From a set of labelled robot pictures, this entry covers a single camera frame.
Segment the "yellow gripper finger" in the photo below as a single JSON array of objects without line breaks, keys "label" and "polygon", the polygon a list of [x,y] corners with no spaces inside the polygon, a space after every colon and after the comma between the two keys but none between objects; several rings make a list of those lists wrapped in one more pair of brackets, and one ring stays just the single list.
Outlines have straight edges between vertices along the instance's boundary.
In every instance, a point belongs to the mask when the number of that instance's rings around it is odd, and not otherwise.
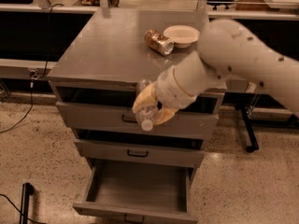
[{"label": "yellow gripper finger", "polygon": [[143,108],[156,106],[158,104],[155,84],[150,83],[142,92],[135,98],[132,111],[136,114]]},{"label": "yellow gripper finger", "polygon": [[166,123],[171,118],[173,118],[176,113],[178,112],[177,109],[169,108],[166,106],[163,106],[155,115],[155,125],[161,125],[163,123]]}]

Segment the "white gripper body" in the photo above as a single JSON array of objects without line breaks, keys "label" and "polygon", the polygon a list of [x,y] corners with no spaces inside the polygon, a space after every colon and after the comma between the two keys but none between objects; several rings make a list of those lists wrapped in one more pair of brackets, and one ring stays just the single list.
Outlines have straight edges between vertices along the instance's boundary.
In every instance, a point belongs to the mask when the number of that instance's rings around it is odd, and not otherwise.
[{"label": "white gripper body", "polygon": [[157,99],[168,108],[184,109],[197,98],[197,82],[197,68],[172,65],[157,78],[155,83]]}]

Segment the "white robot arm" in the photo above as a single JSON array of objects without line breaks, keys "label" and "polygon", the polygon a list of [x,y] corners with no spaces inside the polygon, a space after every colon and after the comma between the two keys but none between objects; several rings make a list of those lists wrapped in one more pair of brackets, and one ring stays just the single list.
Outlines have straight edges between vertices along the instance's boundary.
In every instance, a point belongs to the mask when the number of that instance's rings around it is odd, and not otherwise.
[{"label": "white robot arm", "polygon": [[267,47],[241,23],[226,19],[211,21],[201,31],[197,50],[140,92],[133,112],[161,104],[154,123],[163,124],[198,95],[231,78],[256,84],[299,116],[299,62]]}]

